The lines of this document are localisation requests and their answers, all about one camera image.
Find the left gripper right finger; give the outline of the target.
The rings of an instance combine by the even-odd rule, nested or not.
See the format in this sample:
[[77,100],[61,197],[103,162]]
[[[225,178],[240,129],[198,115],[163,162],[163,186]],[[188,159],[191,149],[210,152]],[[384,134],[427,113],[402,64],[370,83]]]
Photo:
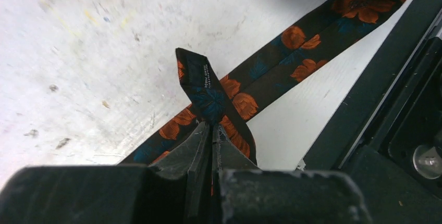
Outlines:
[[241,203],[238,195],[243,186],[237,175],[242,171],[257,169],[257,166],[233,145],[219,123],[213,127],[212,154],[211,221],[238,223],[235,214]]

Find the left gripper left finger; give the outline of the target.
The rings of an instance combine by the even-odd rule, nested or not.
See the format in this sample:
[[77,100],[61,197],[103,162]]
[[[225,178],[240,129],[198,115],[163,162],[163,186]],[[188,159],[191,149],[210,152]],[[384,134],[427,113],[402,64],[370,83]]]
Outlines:
[[211,126],[201,122],[168,155],[149,165],[160,223],[208,223],[211,206]]

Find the black orange floral tie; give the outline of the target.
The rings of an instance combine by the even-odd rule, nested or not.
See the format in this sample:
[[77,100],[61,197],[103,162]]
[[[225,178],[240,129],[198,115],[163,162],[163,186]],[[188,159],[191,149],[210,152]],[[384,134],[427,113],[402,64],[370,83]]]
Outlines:
[[124,162],[156,162],[201,121],[220,123],[233,145],[256,162],[256,144],[247,122],[383,24],[405,1],[326,0],[221,79],[214,77],[206,57],[177,49],[179,82],[191,104]]

